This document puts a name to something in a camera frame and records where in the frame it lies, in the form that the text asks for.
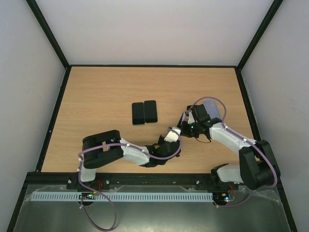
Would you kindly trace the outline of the lilac phone case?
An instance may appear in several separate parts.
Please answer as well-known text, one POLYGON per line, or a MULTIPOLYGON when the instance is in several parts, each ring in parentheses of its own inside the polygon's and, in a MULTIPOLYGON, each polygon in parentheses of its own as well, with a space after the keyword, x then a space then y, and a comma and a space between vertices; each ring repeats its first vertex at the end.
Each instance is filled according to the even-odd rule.
POLYGON ((214 119, 214 118, 222 119, 219 108, 215 100, 212 100, 212 99, 205 100, 203 102, 203 105, 211 119, 214 119))

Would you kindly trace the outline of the black bare phone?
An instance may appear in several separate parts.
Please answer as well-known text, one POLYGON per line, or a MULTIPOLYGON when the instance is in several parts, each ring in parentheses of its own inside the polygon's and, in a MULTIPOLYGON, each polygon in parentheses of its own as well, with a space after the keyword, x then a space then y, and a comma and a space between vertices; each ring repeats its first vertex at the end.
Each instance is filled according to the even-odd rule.
POLYGON ((132 124, 135 126, 145 124, 144 103, 143 102, 132 103, 132 124))

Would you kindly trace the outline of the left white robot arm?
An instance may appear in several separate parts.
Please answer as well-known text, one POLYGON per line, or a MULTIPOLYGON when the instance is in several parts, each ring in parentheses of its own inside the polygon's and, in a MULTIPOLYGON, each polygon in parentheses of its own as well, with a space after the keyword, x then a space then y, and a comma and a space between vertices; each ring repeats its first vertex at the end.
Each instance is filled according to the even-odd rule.
POLYGON ((138 146, 123 139, 118 130, 87 136, 83 139, 79 154, 82 182, 95 180, 97 169, 117 160, 127 160, 138 166, 153 168, 164 165, 181 152, 181 130, 168 128, 166 136, 160 136, 157 143, 138 146))

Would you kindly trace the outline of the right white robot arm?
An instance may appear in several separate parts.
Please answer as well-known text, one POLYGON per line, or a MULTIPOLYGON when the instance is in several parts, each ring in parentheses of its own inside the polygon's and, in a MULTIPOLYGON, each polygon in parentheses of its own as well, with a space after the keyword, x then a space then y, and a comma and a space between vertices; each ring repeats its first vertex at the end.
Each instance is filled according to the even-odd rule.
POLYGON ((241 135, 229 128, 224 119, 212 118, 202 104, 188 107, 178 127, 185 137, 198 139, 205 135, 209 141, 217 141, 238 155, 238 165, 223 164, 212 169, 211 185, 215 189, 222 189, 228 182, 244 184, 251 190, 277 185, 280 170, 266 140, 241 135))

